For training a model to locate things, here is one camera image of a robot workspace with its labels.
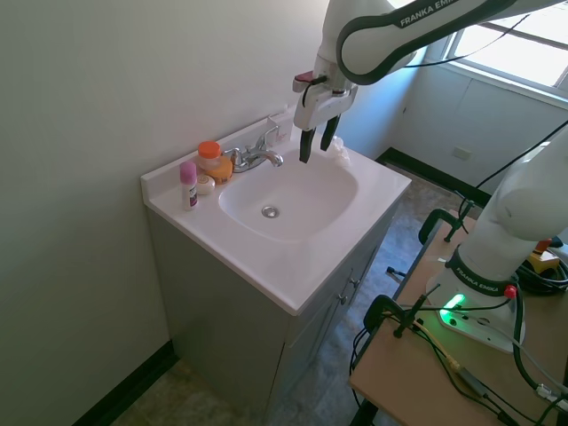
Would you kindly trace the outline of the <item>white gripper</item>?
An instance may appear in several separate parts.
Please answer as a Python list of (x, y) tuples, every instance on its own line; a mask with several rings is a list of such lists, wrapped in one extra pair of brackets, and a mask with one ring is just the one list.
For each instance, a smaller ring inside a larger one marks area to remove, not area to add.
[(316, 128), (326, 124), (320, 140), (320, 149), (326, 152), (333, 140), (341, 114), (354, 103), (358, 86), (343, 93), (334, 93), (325, 84), (305, 88), (299, 97), (294, 116), (294, 125), (302, 130), (300, 137), (299, 161), (307, 163), (312, 153), (312, 141)]

